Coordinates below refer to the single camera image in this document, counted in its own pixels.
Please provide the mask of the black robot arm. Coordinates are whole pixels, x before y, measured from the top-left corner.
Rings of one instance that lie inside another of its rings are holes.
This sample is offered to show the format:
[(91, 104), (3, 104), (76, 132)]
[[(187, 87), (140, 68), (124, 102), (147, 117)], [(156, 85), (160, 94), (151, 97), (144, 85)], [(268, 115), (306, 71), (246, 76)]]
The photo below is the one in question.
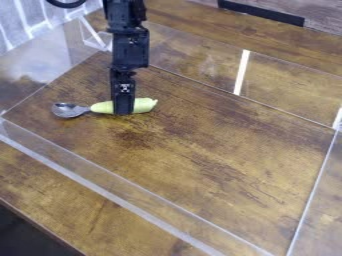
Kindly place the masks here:
[(112, 34), (112, 64), (109, 68), (111, 100), (115, 114), (134, 112), (135, 70), (150, 65), (150, 30), (144, 0), (101, 0), (107, 31)]

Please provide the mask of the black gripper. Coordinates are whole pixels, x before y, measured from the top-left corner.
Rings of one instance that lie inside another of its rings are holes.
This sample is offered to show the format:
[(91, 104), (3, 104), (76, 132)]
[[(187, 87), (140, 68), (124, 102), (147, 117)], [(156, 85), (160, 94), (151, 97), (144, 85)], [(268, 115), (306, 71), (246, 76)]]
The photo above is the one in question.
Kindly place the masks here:
[(112, 34), (109, 81), (113, 111), (116, 115), (128, 115), (135, 103), (134, 75), (150, 64), (150, 31), (144, 27), (107, 28), (107, 31)]

